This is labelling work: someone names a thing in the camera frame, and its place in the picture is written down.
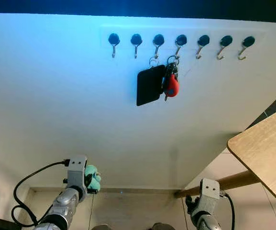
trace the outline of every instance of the green plush toy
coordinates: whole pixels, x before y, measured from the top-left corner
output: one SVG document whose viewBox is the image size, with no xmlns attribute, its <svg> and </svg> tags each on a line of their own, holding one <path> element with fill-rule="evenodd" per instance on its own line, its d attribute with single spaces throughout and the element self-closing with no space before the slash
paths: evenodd
<svg viewBox="0 0 276 230">
<path fill-rule="evenodd" d="M 97 189 L 100 190 L 100 173 L 98 172 L 98 169 L 94 165 L 88 165 L 85 170 L 85 176 L 88 176 L 89 174 L 92 174 L 92 180 L 89 184 L 88 188 Z"/>
</svg>

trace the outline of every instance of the key ring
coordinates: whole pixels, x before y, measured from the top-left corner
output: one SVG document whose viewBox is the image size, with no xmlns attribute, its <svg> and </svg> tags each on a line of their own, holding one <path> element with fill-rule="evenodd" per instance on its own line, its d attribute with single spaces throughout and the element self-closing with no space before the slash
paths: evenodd
<svg viewBox="0 0 276 230">
<path fill-rule="evenodd" d="M 158 65 L 159 65 L 159 59 L 157 59 L 156 57 L 151 57 L 151 58 L 149 59 L 149 66 L 150 66 L 150 68 L 156 67 L 156 66 L 158 66 Z"/>
<path fill-rule="evenodd" d="M 172 62 L 169 62 L 169 59 L 170 59 L 170 58 L 174 58 L 174 61 L 173 61 L 173 62 L 175 63 L 175 65 L 178 66 L 180 56 L 176 56 L 176 55 L 171 55 L 171 56 L 169 56 L 168 59 L 167 59 L 167 64 L 168 64 L 168 65 L 172 63 Z"/>
</svg>

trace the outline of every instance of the white wall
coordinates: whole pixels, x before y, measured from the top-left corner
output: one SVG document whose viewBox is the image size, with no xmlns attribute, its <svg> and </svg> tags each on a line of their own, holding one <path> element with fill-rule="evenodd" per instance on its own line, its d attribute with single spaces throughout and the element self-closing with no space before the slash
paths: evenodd
<svg viewBox="0 0 276 230">
<path fill-rule="evenodd" d="M 120 44 L 116 58 L 108 34 Z M 130 43 L 143 43 L 134 58 Z M 137 107 L 137 73 L 181 48 L 177 97 Z M 197 40 L 210 44 L 196 60 Z M 233 43 L 218 61 L 219 40 Z M 256 37 L 239 61 L 241 41 Z M 276 23 L 210 19 L 0 14 L 0 162 L 19 176 L 86 154 L 104 187 L 182 188 L 276 99 Z M 63 166 L 32 186 L 62 186 Z"/>
<path fill-rule="evenodd" d="M 0 219 L 12 221 L 11 209 L 17 203 L 13 198 L 13 189 L 18 183 L 18 177 L 14 176 L 11 171 L 6 170 L 6 168 L 0 164 Z M 29 186 L 22 184 L 21 188 L 18 190 L 18 197 L 24 201 L 29 190 Z M 20 214 L 20 209 L 15 211 L 15 215 L 18 218 Z"/>
</svg>

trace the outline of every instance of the wooden table leg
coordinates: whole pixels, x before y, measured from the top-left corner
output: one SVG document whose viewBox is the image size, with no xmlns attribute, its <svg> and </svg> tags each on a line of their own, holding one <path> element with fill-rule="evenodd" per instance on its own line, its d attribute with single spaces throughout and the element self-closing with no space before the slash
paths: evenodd
<svg viewBox="0 0 276 230">
<path fill-rule="evenodd" d="M 220 184 L 221 190 L 238 188 L 249 184 L 255 184 L 260 180 L 250 171 L 241 172 L 235 175 L 227 176 L 217 180 Z M 199 186 L 190 188 L 188 190 L 181 190 L 175 193 L 176 198 L 186 197 L 186 195 L 196 196 L 199 195 Z"/>
</svg>

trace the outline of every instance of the black cable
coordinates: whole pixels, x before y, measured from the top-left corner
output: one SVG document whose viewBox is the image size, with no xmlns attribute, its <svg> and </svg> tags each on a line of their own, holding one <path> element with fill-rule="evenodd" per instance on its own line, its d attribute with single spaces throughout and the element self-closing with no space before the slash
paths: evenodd
<svg viewBox="0 0 276 230">
<path fill-rule="evenodd" d="M 20 227 L 26 227 L 26 228 L 27 228 L 27 227 L 32 227 L 32 226 L 38 225 L 39 222 L 44 218 L 44 216 L 48 213 L 49 209 L 50 209 L 52 206 L 50 206 L 50 207 L 48 208 L 48 210 L 45 212 L 45 214 L 44 214 L 39 220 L 37 220 L 37 217 L 34 215 L 34 213 L 33 213 L 33 212 L 32 212 L 32 211 L 31 211 L 31 210 L 30 210 L 30 209 L 19 199 L 19 198 L 18 198 L 18 196 L 17 196 L 17 190 L 18 190 L 19 186 L 20 186 L 24 181 L 26 181 L 28 178 L 30 178 L 30 177 L 32 177 L 32 176 L 38 174 L 39 172 L 43 171 L 44 169 L 47 169 L 47 168 L 49 168 L 49 167 L 52 167 L 52 166 L 58 165 L 58 164 L 64 164 L 64 165 L 66 165 L 66 164 L 67 164 L 67 161 L 60 161 L 60 162 L 55 162 L 55 163 L 49 164 L 49 165 L 47 165 L 47 166 L 45 166 L 45 167 L 43 167 L 43 168 L 41 168 L 41 169 L 35 171 L 34 173 L 32 173 L 32 174 L 26 176 L 26 177 L 23 178 L 20 182 L 18 182 L 18 184 L 15 186 L 15 188 L 14 188 L 14 190 L 13 190 L 13 198 L 15 199 L 16 202 L 18 202 L 19 205 L 16 205 L 16 206 L 14 206 L 14 207 L 12 208 L 12 210 L 11 210 L 11 217 L 12 217 L 13 221 L 14 221 L 17 225 L 19 225 Z M 15 216 L 14 216 L 14 210 L 15 210 L 16 208 L 19 208 L 19 207 L 22 208 L 22 209 L 24 209 L 24 210 L 28 213 L 28 215 L 30 216 L 31 220 L 33 221 L 33 224 L 22 224 L 22 223 L 20 223 L 20 222 L 15 218 Z"/>
<path fill-rule="evenodd" d="M 232 230 L 234 230 L 234 223 L 235 223 L 235 213 L 234 213 L 234 206 L 233 206 L 233 202 L 231 197 L 225 193 L 225 197 L 228 198 L 229 202 L 230 202 L 230 206 L 232 207 Z"/>
</svg>

